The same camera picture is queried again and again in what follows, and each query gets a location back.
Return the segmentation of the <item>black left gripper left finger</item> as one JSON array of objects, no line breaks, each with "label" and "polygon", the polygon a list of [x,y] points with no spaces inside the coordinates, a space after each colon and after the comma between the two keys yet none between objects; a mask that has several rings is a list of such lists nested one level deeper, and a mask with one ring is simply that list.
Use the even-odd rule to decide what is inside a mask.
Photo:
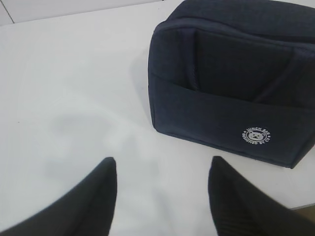
[{"label": "black left gripper left finger", "polygon": [[60,199],[2,236],[107,236],[116,204],[116,162],[104,158]]}]

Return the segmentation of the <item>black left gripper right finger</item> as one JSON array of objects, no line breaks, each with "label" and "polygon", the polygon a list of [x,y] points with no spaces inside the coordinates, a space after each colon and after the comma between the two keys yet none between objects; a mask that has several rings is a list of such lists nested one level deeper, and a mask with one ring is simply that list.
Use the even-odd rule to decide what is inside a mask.
[{"label": "black left gripper right finger", "polygon": [[313,236],[315,224],[279,204],[220,156],[208,178],[210,210],[220,236]]}]

